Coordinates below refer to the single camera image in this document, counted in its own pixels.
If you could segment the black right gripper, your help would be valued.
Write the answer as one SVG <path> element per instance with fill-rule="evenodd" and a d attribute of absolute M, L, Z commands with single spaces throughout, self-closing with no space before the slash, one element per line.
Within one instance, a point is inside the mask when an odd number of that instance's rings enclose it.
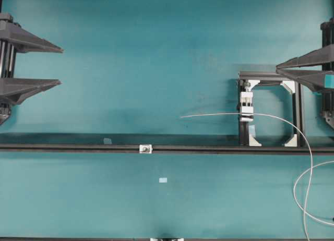
<path fill-rule="evenodd" d="M 320 29 L 322 48 L 277 65 L 276 73 L 308 87 L 311 91 L 328 91 L 321 95 L 321 115 L 329 126 L 333 126 L 333 71 L 285 69 L 333 62 L 333 21 L 323 22 Z"/>

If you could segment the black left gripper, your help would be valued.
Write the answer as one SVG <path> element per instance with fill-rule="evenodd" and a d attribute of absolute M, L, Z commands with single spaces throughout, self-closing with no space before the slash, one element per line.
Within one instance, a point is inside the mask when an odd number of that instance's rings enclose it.
<path fill-rule="evenodd" d="M 63 53 L 63 49 L 42 39 L 14 22 L 9 13 L 1 13 L 1 124 L 11 115 L 11 105 L 61 84 L 58 79 L 13 78 L 18 53 Z"/>

